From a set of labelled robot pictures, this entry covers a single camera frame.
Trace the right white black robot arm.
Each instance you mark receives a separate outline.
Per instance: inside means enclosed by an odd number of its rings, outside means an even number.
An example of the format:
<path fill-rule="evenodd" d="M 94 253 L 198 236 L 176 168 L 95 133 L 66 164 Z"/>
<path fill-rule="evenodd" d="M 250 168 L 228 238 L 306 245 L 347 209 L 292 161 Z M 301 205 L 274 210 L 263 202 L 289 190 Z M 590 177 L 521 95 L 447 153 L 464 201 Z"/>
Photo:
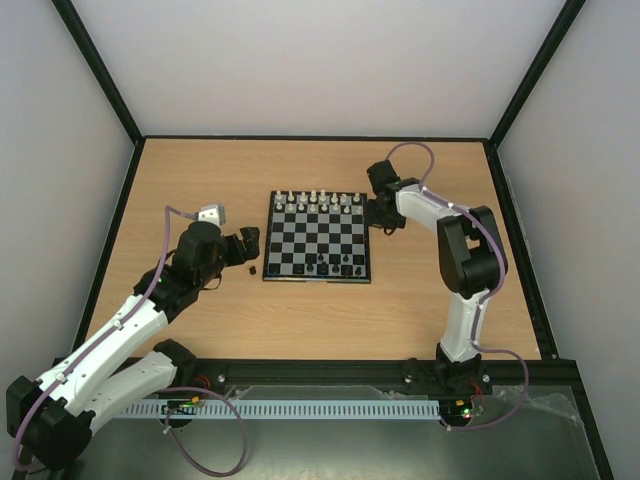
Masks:
<path fill-rule="evenodd" d="M 375 198 L 367 202 L 369 226 L 391 234 L 413 220 L 437 235 L 441 278 L 452 293 L 439 351 L 447 359 L 436 367 L 445 390 L 460 390 L 471 379 L 466 363 L 480 353 L 481 330 L 489 299 L 508 270 L 492 210 L 469 209 L 433 193 L 415 178 L 402 180 L 388 160 L 367 169 Z"/>

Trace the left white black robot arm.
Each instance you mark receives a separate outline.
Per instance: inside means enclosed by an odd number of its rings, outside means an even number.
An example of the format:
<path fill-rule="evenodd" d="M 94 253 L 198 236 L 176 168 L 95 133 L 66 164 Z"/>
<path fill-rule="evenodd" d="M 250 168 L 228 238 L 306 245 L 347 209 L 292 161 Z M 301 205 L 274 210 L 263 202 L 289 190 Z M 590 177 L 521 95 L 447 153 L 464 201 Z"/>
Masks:
<path fill-rule="evenodd" d="M 7 431 L 14 448 L 27 448 L 50 470 L 65 468 L 128 406 L 171 385 L 188 385 L 196 357 L 174 340 L 156 344 L 129 367 L 123 363 L 195 303 L 224 268 L 256 259 L 259 235 L 256 227 L 223 235 L 214 223 L 191 223 L 177 248 L 162 254 L 91 338 L 36 380 L 21 376 L 8 387 Z"/>

